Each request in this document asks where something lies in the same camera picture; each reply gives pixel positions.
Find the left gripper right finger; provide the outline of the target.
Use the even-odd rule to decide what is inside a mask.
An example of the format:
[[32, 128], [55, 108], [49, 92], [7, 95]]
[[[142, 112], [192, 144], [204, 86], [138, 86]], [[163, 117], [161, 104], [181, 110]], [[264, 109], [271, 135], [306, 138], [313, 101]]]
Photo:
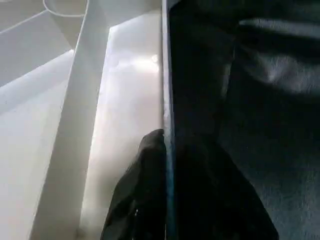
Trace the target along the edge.
[[175, 139], [175, 191], [181, 240], [277, 240], [255, 188], [212, 135]]

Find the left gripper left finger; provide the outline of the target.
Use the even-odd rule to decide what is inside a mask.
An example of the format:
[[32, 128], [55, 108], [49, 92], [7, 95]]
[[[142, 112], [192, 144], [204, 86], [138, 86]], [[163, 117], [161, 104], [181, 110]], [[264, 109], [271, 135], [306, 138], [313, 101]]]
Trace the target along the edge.
[[163, 129], [156, 129], [142, 138], [118, 181], [100, 238], [163, 240], [166, 210], [166, 147]]

